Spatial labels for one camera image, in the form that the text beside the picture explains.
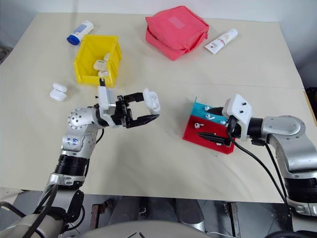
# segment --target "bottle cap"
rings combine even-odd
[[[69,35],[66,39],[69,43],[75,46],[78,45],[80,42],[80,40],[74,35]]]

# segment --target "cream tube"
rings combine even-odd
[[[226,33],[219,36],[217,39],[211,41],[205,47],[211,51],[213,54],[216,54],[222,47],[228,44],[232,39],[238,35],[238,31],[234,28],[227,31]]]

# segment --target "wall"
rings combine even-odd
[[[0,0],[0,45],[13,47],[37,12],[153,14],[177,5],[201,17],[278,21],[300,67],[317,50],[317,0]]]
[[[317,87],[317,50],[298,64],[297,70],[305,88]]]

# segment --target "white cable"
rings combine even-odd
[[[237,238],[237,237],[232,237],[232,236],[229,236],[229,235],[221,234],[219,232],[208,232],[207,234],[209,235],[209,234],[212,234],[212,233],[218,234],[218,235],[221,235],[221,236],[225,236],[225,237]]]

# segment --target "red box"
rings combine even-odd
[[[191,52],[208,38],[209,25],[185,6],[160,11],[145,19],[146,41],[171,60]]]
[[[195,123],[201,123],[201,124],[204,124],[204,126],[201,126],[200,128],[195,128],[194,126]],[[226,145],[219,146],[214,142],[201,138],[200,136],[197,135],[197,132],[216,133],[216,135],[218,136],[228,138],[227,128],[224,125],[190,115],[184,135],[183,135],[183,140],[187,140],[189,142],[210,148],[212,150],[219,151],[226,155],[231,154],[233,152],[233,148],[234,148],[233,143],[231,143],[230,146],[226,146]]]

